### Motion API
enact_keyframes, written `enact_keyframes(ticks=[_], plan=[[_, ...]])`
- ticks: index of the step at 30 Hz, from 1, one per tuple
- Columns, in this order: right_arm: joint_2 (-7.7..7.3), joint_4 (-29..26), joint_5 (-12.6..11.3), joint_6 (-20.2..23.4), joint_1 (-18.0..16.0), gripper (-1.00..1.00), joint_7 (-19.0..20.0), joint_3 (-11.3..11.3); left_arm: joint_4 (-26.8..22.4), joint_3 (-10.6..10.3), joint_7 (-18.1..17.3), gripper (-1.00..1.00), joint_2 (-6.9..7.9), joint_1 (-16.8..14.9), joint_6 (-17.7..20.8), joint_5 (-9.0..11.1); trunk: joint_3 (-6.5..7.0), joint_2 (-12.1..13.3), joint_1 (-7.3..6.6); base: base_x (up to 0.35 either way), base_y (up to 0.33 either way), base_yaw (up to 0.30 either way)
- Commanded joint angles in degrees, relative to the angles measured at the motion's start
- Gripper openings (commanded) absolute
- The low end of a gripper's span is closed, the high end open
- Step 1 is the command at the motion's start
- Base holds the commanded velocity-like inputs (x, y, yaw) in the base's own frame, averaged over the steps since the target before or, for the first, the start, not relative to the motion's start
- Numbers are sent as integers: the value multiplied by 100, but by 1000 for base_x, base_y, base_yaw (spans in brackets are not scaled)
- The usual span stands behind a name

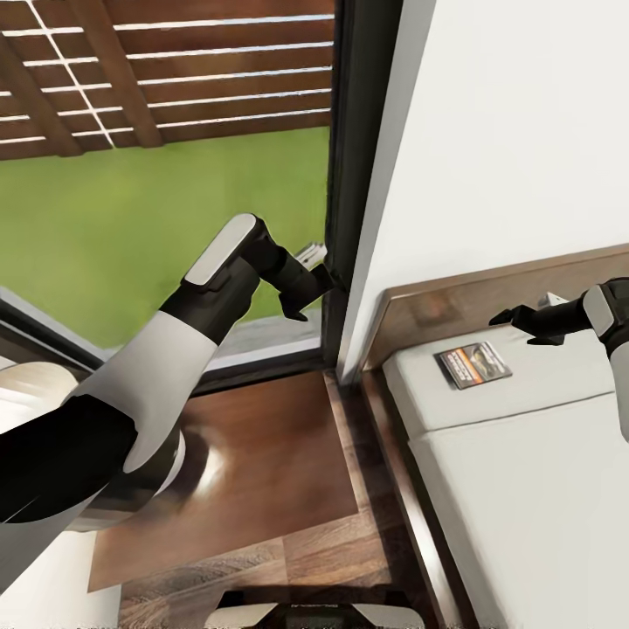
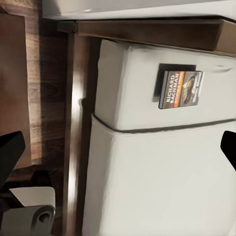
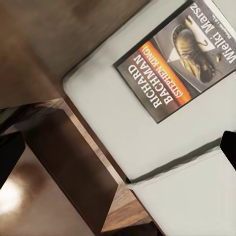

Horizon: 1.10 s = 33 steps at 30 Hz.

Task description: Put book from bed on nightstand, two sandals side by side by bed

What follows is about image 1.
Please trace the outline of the hardback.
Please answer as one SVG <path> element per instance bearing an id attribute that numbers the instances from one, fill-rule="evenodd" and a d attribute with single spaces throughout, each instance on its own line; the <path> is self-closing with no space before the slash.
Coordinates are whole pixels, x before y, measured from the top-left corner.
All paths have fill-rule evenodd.
<path id="1" fill-rule="evenodd" d="M 453 349 L 449 353 L 441 353 L 439 358 L 444 362 L 458 390 L 514 377 L 489 342 L 477 342 L 471 346 Z"/>

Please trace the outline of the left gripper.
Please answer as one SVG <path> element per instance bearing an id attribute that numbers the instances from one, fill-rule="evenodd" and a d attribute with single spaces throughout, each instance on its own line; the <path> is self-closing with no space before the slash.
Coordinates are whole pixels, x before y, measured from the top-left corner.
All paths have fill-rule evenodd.
<path id="1" fill-rule="evenodd" d="M 280 290 L 279 298 L 284 314 L 292 320 L 308 321 L 308 318 L 300 311 L 333 287 L 339 287 L 348 294 L 346 286 L 342 284 L 342 276 L 336 270 L 329 273 L 328 267 L 323 263 L 311 272 L 300 265 L 297 281 L 292 286 Z"/>

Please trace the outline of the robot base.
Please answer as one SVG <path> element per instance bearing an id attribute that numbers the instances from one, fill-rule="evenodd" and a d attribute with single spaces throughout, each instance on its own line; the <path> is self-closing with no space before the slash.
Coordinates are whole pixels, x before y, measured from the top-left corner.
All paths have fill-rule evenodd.
<path id="1" fill-rule="evenodd" d="M 242 591 L 226 591 L 204 629 L 425 629 L 404 591 L 387 591 L 385 599 L 385 605 L 244 605 Z"/>

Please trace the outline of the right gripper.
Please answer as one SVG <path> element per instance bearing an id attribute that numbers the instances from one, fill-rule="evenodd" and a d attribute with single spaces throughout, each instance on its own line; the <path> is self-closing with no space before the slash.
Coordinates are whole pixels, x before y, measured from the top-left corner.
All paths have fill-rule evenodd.
<path id="1" fill-rule="evenodd" d="M 489 321 L 489 326 L 503 323 L 511 323 L 515 328 L 535 336 L 529 339 L 530 345 L 563 345 L 565 335 L 571 333 L 557 321 L 557 308 L 552 306 L 536 311 L 526 305 L 520 305 L 515 309 L 505 309 Z"/>

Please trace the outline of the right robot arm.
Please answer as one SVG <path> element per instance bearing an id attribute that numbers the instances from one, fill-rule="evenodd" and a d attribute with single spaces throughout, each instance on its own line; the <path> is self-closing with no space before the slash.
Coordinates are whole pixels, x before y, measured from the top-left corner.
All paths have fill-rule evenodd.
<path id="1" fill-rule="evenodd" d="M 629 443 L 629 278 L 597 284 L 574 301 L 546 293 L 537 310 L 520 305 L 505 309 L 489 326 L 511 323 L 535 336 L 530 345 L 563 345 L 565 335 L 594 329 L 612 367 L 620 431 Z"/>

